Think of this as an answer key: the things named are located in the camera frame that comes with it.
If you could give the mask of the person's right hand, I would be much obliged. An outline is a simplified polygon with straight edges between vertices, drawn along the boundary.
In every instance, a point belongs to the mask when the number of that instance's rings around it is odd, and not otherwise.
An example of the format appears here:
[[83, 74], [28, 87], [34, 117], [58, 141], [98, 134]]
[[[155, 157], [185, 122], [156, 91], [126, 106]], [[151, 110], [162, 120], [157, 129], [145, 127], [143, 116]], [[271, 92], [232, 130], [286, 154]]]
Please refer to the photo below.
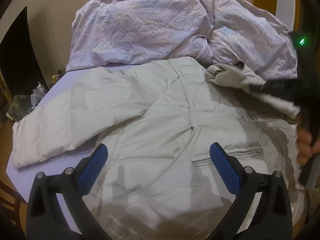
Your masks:
[[296, 146], [298, 149], [297, 163], [299, 165], [305, 165], [311, 157], [315, 154], [319, 154], [319, 138], [311, 145], [312, 134], [308, 130], [309, 116], [306, 111], [301, 110], [296, 116], [296, 133], [297, 140]]

